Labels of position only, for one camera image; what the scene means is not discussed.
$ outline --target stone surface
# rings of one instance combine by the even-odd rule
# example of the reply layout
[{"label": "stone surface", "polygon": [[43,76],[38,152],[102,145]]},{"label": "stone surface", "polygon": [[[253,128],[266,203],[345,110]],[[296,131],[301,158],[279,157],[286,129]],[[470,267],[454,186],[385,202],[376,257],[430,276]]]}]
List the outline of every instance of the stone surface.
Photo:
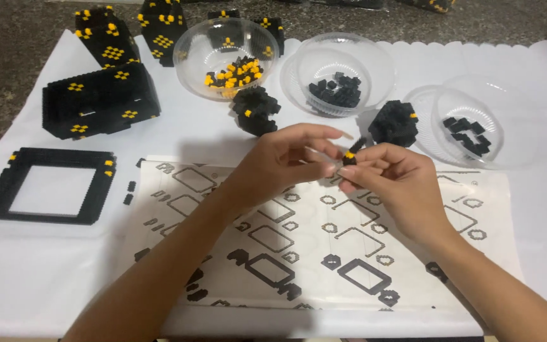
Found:
[{"label": "stone surface", "polygon": [[[446,15],[386,0],[386,11],[291,5],[273,0],[186,4],[189,26],[206,13],[238,8],[242,17],[284,19],[287,38],[305,40],[325,32],[352,32],[374,41],[530,45],[547,39],[547,0],[458,0]],[[73,29],[73,13],[92,3],[0,0],[0,137],[22,108],[35,80],[64,29]],[[139,34],[139,5],[115,5],[134,35]]]}]

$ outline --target white tablecloth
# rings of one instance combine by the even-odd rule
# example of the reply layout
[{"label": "white tablecloth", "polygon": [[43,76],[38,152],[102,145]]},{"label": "white tablecloth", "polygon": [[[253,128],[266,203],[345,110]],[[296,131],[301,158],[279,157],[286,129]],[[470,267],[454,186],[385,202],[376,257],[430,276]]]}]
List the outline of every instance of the white tablecloth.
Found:
[{"label": "white tablecloth", "polygon": [[[142,60],[154,78],[162,116],[114,135],[60,141],[41,128],[41,89],[48,82],[95,71],[83,45],[65,31],[40,74],[25,107],[0,140],[0,173],[19,147],[115,152],[117,174],[103,213],[93,226],[27,225],[0,222],[0,335],[60,337],[87,301],[110,281],[129,211],[122,205],[128,181],[138,180],[134,164],[149,155],[176,155],[193,162],[233,164],[252,146],[248,134],[228,115],[229,105],[210,102],[183,89],[176,71],[159,66],[137,37]],[[547,41],[523,46],[446,46],[381,43],[398,70],[391,99],[410,90],[441,84],[454,76],[492,75],[524,89],[547,115]],[[286,41],[287,54],[298,47]],[[282,94],[279,71],[266,81],[282,111],[278,127],[296,122],[333,125],[359,134],[354,118],[325,119],[303,113]],[[547,160],[536,168],[508,172],[512,219],[526,283],[547,299]],[[290,337],[427,337],[479,335],[469,315],[370,312],[360,310],[281,310],[176,307],[163,332],[178,335],[287,335]]]}]

